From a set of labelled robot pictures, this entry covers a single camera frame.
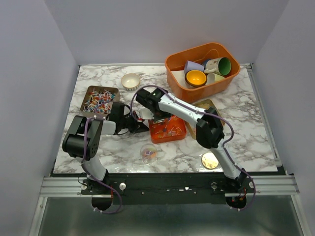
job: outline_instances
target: table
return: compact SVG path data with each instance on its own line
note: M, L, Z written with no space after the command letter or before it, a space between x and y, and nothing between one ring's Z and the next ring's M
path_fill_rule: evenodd
M158 85L171 92L166 80L164 65L87 65L81 66L74 89L63 136L75 115L80 115L80 106L89 86L116 87L120 90L121 102L130 103L134 92L124 90L121 77L136 73L141 77L141 85ZM229 143L236 163L249 172L277 171L274 151L259 112L259 107L249 75L242 67L230 86L223 92L209 97L222 117L227 119L235 130L235 137ZM135 110L141 107L134 103ZM225 125L226 137L230 135ZM222 172L218 166L208 170L201 164L201 156L208 152L194 140L189 132L180 141L157 144L158 160L151 165L142 162L140 148L151 143L148 132L122 136L102 135L96 157L100 158L110 173L185 173L185 172ZM60 145L53 173L81 173L79 162L63 152Z

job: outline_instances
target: brown tray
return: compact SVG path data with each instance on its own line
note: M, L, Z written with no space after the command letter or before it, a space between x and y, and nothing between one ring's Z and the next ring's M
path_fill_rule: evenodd
M85 117L92 117L94 116L95 114L101 114L102 116L107 116L108 114L104 114L104 113L94 113L94 112L85 112L84 111L84 104L89 100L89 97L90 97L90 94L91 92L93 91L100 91L100 92L105 92L105 91L109 91L113 94L115 94L116 96L114 97L113 99L113 102L119 102L120 100L120 93L119 93L119 90L118 88L113 88L113 87L102 87L102 86L89 86L88 89L87 89L87 92L83 98L83 101L82 101L82 104L81 104L81 107L80 107L80 111L83 113L83 115Z
M206 99L197 103L193 104L196 107L203 108L205 110L209 109L209 107L214 107L218 113L218 116L220 117L220 112L217 110L216 106L210 99ZM196 139L196 130L193 128L188 122L185 121L185 125L187 126L187 129L192 136L193 139Z

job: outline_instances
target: yellow lid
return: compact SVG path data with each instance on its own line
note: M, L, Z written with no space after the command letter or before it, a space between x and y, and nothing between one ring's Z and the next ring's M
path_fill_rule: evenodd
M186 74L186 81L192 86L201 86L207 82L207 76L200 70L191 70Z

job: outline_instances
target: marble countertop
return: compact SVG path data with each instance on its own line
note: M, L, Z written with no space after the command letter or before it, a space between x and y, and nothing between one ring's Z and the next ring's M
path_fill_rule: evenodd
M127 73L138 74L142 86L154 84L171 92L163 65L81 66L62 140L74 116L81 114L80 106L89 86L116 87L121 94L120 101L130 103L134 92L124 90L121 85L121 77ZM247 70L242 68L225 91L209 98L221 116L234 127L235 137L228 147L236 163L249 172L277 171ZM140 104L134 103L135 110L140 107ZM227 125L224 126L224 132L226 137L230 135ZM208 150L201 147L188 131L183 140L157 144L157 161L150 165L144 164L140 156L140 149L145 143L151 143L149 132L121 136L102 135L96 157L100 158L102 165L110 173L222 172L220 166L214 170L203 167L201 156ZM63 152L60 145L53 173L81 172L83 170L79 162Z

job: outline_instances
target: wall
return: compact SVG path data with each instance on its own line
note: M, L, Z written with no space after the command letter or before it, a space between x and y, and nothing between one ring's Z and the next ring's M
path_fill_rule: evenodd
M29 233L78 66L42 0L0 2L0 235Z
M280 158L315 234L315 1L290 0L254 65Z
M220 42L253 62L288 0L45 0L79 64L164 62Z

